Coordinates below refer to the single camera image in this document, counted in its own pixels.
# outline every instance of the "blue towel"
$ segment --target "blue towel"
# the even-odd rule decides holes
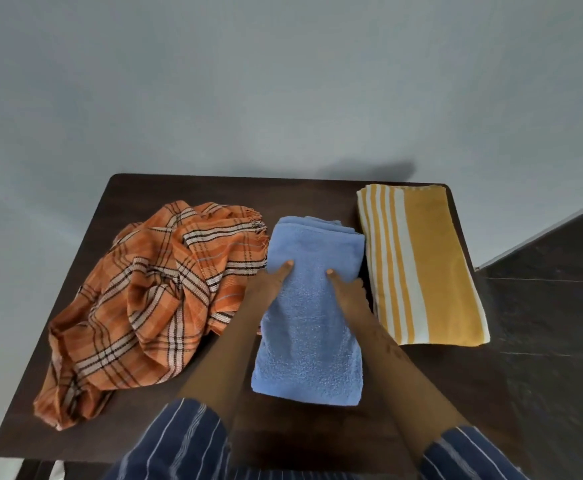
[[[325,272],[360,271],[365,237],[339,221],[283,217],[272,232],[267,270],[294,267],[261,323],[252,389],[303,403],[355,406],[362,391],[360,347]]]

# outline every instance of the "towel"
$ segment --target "towel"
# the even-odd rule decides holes
[[[478,346],[483,306],[446,188],[367,185],[358,192],[375,313],[399,344]]]
[[[355,406],[362,391],[360,347],[325,272],[356,279],[364,236],[339,221],[283,217],[272,232],[267,269],[294,260],[261,323],[252,389],[303,403]]]
[[[183,201],[128,225],[49,323],[52,362],[35,414],[64,429],[96,416],[115,389],[180,373],[265,266],[265,230],[253,209]]]

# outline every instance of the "table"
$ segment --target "table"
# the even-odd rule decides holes
[[[192,177],[117,174],[111,177],[63,283],[50,319],[74,298],[79,285],[125,225],[143,221],[164,203],[184,200],[253,207],[269,232],[280,217],[311,215],[339,219],[360,230],[356,191],[371,182],[279,178]],[[447,197],[469,263],[451,191]],[[366,265],[361,269],[366,282]],[[133,446],[152,418],[183,385],[215,337],[205,337],[185,371],[167,383],[116,392],[97,418],[55,431],[36,418],[32,402],[50,358],[47,329],[34,349],[0,426],[0,456],[37,460],[113,463]],[[249,387],[257,340],[232,437],[233,462],[261,468],[347,470],[407,475],[414,467],[388,415],[377,385],[364,369],[360,404],[338,408],[256,394]],[[495,351],[415,345],[405,350],[465,417],[514,462],[526,463],[506,379]]]

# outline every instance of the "sleeve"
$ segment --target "sleeve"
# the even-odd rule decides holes
[[[169,403],[104,480],[223,480],[227,432],[218,415],[193,399]]]
[[[477,428],[448,430],[424,452],[420,474],[426,480],[527,480],[520,469]]]

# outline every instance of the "orange plaid cloth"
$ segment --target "orange plaid cloth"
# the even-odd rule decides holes
[[[265,230],[253,209],[183,201],[128,225],[49,323],[52,362],[34,413],[68,428],[96,416],[115,389],[181,372],[265,266]]]

